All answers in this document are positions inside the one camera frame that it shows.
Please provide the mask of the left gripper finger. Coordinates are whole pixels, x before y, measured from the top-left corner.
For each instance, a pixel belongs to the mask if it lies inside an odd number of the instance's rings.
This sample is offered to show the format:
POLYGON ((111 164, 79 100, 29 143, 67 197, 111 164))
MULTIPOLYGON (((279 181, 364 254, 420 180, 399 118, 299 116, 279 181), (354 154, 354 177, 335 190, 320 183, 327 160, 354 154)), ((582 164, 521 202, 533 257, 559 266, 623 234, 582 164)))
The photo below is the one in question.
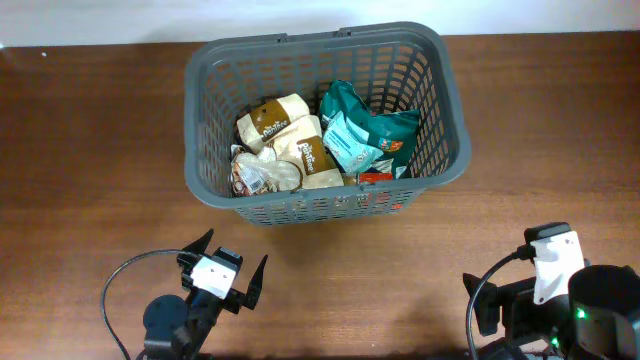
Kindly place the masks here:
POLYGON ((268 256, 264 255, 259 266, 256 268, 256 271, 249 282, 247 292, 245 293, 243 306, 250 310, 254 310, 259 302, 267 260, 268 256))
POLYGON ((200 238, 198 238, 191 244, 184 247, 182 251, 189 254, 204 255, 213 234, 214 234, 214 229, 211 228, 200 238))

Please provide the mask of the beige Pantree pouch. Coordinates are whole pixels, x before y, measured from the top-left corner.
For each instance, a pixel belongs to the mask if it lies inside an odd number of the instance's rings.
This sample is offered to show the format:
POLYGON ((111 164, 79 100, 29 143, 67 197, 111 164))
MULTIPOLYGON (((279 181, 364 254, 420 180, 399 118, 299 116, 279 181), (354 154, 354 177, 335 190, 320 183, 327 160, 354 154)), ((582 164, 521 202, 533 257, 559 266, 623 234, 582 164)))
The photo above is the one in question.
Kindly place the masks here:
POLYGON ((279 131, 266 145, 276 159, 296 165, 302 174, 303 189, 343 186, 343 177, 325 150, 319 118, 305 115, 279 131))
POLYGON ((300 168, 278 160, 276 150, 267 142, 309 114, 306 102, 298 94, 291 94, 269 100, 237 121, 240 144, 231 146, 230 175, 235 196, 294 191, 302 186, 300 168))

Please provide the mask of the red spaghetti packet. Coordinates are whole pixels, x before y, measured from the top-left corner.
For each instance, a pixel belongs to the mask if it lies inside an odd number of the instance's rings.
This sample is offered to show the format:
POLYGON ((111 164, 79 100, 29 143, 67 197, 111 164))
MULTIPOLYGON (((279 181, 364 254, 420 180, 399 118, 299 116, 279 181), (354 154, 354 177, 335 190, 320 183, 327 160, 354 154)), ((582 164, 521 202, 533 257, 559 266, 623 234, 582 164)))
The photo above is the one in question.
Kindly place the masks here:
POLYGON ((393 180, 393 175, 390 173, 369 172, 359 173, 356 175, 343 174, 342 178, 345 186, 355 186, 372 185, 381 181, 391 181, 393 180))

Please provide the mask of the light blue wipes packet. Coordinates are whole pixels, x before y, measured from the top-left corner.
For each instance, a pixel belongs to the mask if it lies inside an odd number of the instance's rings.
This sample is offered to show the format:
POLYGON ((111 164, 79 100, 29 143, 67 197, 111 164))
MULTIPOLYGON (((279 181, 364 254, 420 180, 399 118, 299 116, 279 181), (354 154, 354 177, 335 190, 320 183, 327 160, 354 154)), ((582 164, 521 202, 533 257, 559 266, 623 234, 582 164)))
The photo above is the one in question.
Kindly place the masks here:
POLYGON ((368 145, 351 133, 342 112, 337 112, 331 118, 324 116, 323 119, 329 121, 323 144, 346 174, 365 172, 383 155, 382 150, 368 145))

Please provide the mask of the green snack bag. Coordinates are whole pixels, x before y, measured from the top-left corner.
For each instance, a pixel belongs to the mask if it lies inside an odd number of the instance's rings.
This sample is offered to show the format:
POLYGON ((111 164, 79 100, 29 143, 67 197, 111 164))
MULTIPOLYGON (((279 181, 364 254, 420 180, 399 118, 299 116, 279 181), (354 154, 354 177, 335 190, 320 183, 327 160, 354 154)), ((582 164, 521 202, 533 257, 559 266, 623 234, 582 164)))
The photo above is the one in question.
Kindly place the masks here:
POLYGON ((347 127, 359 140, 383 151, 377 160, 393 160, 390 174, 394 179, 404 176, 417 144, 417 130, 420 124, 418 110, 401 111, 389 114, 376 114, 368 107, 353 86, 345 81, 336 80, 325 92, 319 108, 319 117, 324 132, 329 121, 342 112, 347 127))

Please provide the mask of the grey plastic shopping basket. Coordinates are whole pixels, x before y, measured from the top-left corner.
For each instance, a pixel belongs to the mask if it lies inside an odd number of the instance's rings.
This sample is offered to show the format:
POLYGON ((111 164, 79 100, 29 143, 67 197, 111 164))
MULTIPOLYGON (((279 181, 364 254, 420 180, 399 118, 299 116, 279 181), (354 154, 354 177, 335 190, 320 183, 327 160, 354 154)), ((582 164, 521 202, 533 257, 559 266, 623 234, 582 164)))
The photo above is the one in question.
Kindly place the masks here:
POLYGON ((468 167, 471 141, 442 37, 415 22, 333 32, 225 38, 205 44, 185 69, 184 174, 201 202, 255 225, 285 225, 404 210, 468 167), (237 197, 231 148, 237 120, 266 101, 299 94, 317 111, 331 82, 351 83, 377 114, 418 110, 416 144, 398 180, 237 197))

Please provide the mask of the blue tissue box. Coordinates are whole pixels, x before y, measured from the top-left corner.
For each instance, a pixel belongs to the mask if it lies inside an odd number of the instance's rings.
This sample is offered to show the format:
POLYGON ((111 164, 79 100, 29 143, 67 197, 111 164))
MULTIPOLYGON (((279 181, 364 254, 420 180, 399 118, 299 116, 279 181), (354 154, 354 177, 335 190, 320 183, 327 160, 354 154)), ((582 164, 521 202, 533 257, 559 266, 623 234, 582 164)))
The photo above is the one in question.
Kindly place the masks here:
POLYGON ((376 160, 371 164, 371 168, 380 173, 391 173, 393 169, 393 160, 376 160))

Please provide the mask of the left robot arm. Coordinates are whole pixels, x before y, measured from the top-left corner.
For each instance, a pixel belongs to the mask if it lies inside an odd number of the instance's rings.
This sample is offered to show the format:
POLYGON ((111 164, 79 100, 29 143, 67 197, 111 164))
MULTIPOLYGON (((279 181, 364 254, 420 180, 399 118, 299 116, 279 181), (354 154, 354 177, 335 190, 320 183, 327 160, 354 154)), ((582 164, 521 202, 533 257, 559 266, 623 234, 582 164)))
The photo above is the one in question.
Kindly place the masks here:
POLYGON ((196 359, 221 313, 238 314, 243 308, 256 307, 268 257, 262 258, 247 290, 238 291, 233 283, 243 257, 224 247, 208 254, 206 249, 213 234, 213 230, 207 231, 176 257, 187 296, 162 295, 145 309, 140 359, 196 359))

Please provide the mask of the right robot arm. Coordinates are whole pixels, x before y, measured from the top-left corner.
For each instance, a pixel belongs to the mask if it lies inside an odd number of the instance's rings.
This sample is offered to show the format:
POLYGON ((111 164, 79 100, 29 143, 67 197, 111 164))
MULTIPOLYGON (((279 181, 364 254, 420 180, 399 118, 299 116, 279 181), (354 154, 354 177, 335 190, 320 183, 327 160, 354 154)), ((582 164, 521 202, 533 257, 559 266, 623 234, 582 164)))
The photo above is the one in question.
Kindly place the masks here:
POLYGON ((472 359, 639 360, 639 276, 630 266, 593 265, 576 231, 551 222, 483 276, 466 273, 465 333, 472 359))

